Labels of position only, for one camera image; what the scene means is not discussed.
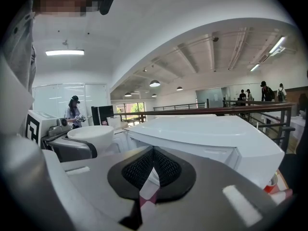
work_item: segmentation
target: long dark hair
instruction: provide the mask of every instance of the long dark hair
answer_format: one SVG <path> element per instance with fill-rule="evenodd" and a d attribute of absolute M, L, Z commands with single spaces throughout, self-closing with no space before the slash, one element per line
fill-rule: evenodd
<path fill-rule="evenodd" d="M 71 101 L 69 102 L 69 104 L 68 104 L 68 107 L 70 108 L 70 110 L 71 110 L 71 112 L 72 112 L 72 115 L 73 116 L 75 116 L 76 115 L 76 113 L 75 113 L 75 109 L 74 109 L 74 107 L 73 107 L 73 99 L 71 99 Z"/>

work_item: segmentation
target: black logo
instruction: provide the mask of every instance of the black logo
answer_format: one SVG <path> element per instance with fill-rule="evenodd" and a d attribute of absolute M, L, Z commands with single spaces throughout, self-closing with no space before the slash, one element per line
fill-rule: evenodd
<path fill-rule="evenodd" d="M 34 119 L 32 116 L 28 115 L 27 122 L 26 122 L 26 138 L 31 139 L 36 144 L 39 143 L 39 122 Z"/>

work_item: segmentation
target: textured black pad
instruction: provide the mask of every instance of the textured black pad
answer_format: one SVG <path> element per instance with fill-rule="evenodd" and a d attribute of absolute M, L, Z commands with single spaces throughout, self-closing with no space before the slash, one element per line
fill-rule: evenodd
<path fill-rule="evenodd" d="M 196 172 L 190 163 L 157 146 L 149 146 L 112 166 L 108 171 L 108 182 L 120 197 L 137 201 L 153 167 L 160 181 L 157 202 L 182 198 L 196 181 Z"/>

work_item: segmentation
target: ceiling beam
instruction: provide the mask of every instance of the ceiling beam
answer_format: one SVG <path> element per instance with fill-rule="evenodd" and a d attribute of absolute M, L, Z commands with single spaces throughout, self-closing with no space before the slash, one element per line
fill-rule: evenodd
<path fill-rule="evenodd" d="M 162 60 L 158 59 L 158 58 L 154 58 L 151 61 L 154 65 L 158 66 L 161 69 L 164 69 L 165 71 L 167 71 L 168 73 L 174 75 L 176 78 L 181 78 L 182 76 L 179 75 L 178 73 L 176 73 L 175 71 L 167 68 L 168 64 L 163 62 Z"/>
<path fill-rule="evenodd" d="M 208 52 L 209 52 L 209 59 L 211 62 L 211 70 L 213 72 L 216 71 L 215 68 L 215 56 L 214 56 L 214 47 L 213 47 L 213 40 L 212 40 L 212 34 L 205 34 L 205 38 L 208 38 L 208 40 L 205 41 L 205 45 L 208 48 Z"/>
<path fill-rule="evenodd" d="M 280 33 L 278 30 L 270 34 L 270 36 L 265 41 L 263 47 L 258 51 L 258 53 L 254 56 L 253 60 L 247 66 L 247 69 L 251 69 L 252 66 L 254 66 L 259 61 L 260 57 L 265 54 L 265 51 L 268 49 L 268 47 L 272 43 L 274 43 L 277 40 L 277 38 L 279 38 L 279 36 L 280 36 Z"/>
<path fill-rule="evenodd" d="M 179 56 L 183 59 L 183 61 L 186 63 L 186 65 L 189 67 L 189 69 L 196 74 L 198 72 L 195 63 L 188 58 L 186 55 L 186 52 L 183 50 L 185 48 L 185 44 L 180 44 L 178 47 L 175 47 L 174 50 L 179 54 Z"/>
<path fill-rule="evenodd" d="M 232 57 L 229 62 L 228 70 L 232 70 L 240 58 L 240 55 L 243 51 L 243 48 L 245 46 L 246 39 L 249 34 L 249 27 L 244 27 L 239 29 L 239 33 L 237 35 L 236 43 L 235 43 L 235 48 L 232 54 Z"/>
<path fill-rule="evenodd" d="M 138 74 L 133 74 L 133 76 L 136 76 L 136 77 L 140 77 L 140 78 L 144 78 L 144 79 L 150 79 L 150 80 L 154 80 L 154 79 L 157 79 L 160 83 L 164 83 L 164 84 L 168 84 L 167 82 L 161 80 L 161 79 L 158 79 L 156 77 L 150 77 L 150 76 L 143 76 L 143 75 L 138 75 Z"/>

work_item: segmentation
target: woman wearing black cap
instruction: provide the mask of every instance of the woman wearing black cap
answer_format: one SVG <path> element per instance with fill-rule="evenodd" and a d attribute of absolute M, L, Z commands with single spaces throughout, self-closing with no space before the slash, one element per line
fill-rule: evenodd
<path fill-rule="evenodd" d="M 79 121 L 80 111 L 78 110 L 77 104 L 80 103 L 78 101 L 77 96 L 73 96 L 68 104 L 68 107 L 65 112 L 65 118 L 67 122 L 72 122 L 72 129 L 82 127 L 81 122 Z"/>

